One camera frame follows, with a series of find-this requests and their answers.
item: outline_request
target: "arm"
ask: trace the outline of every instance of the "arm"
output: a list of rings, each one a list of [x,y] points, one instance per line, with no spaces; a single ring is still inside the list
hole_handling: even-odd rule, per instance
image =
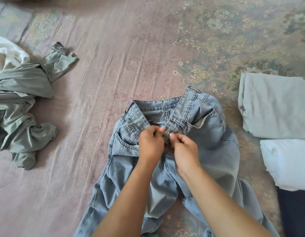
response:
[[[197,145],[187,136],[170,135],[177,171],[187,183],[202,214],[217,237],[272,237],[273,235],[233,201],[202,169]]]
[[[92,237],[140,236],[155,167],[164,150],[165,127],[150,126],[139,137],[139,160]]]

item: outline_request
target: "white garment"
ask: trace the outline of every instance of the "white garment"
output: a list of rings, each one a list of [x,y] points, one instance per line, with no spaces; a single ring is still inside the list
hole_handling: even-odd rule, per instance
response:
[[[15,43],[0,37],[0,71],[15,68],[29,61],[27,52]]]
[[[305,140],[261,140],[260,148],[276,186],[287,191],[305,190]]]
[[[242,73],[238,108],[243,128],[267,139],[305,140],[305,80]]]

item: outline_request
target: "floral bedspread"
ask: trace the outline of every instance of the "floral bedspread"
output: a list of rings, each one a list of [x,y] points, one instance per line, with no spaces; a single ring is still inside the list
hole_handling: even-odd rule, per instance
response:
[[[242,72],[305,77],[305,0],[46,0],[0,3],[0,36],[33,56],[60,41],[80,61],[32,112],[59,135],[30,171],[0,153],[0,236],[72,236],[107,161],[113,126],[131,99],[179,96],[187,85],[214,95],[241,149],[248,180],[282,235],[275,186],[259,139],[242,129]],[[203,236],[180,203],[163,236]]]

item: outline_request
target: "hand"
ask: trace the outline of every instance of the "hand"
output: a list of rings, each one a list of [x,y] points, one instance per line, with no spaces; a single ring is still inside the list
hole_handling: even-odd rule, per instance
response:
[[[152,125],[142,131],[139,138],[139,163],[148,164],[155,169],[164,151],[165,142],[162,136],[166,127]]]
[[[196,143],[186,135],[170,133],[171,148],[174,149],[176,170],[186,181],[189,173],[201,167]]]

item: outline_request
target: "sage green clothing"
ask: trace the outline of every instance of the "sage green clothing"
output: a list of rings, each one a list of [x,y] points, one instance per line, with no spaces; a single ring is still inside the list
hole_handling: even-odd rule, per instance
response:
[[[69,70],[78,59],[59,42],[40,63],[24,63],[0,71],[0,151],[12,152],[12,161],[18,167],[32,168],[35,153],[50,140],[55,139],[57,129],[49,123],[36,124],[28,110],[35,97],[52,98],[50,85]]]

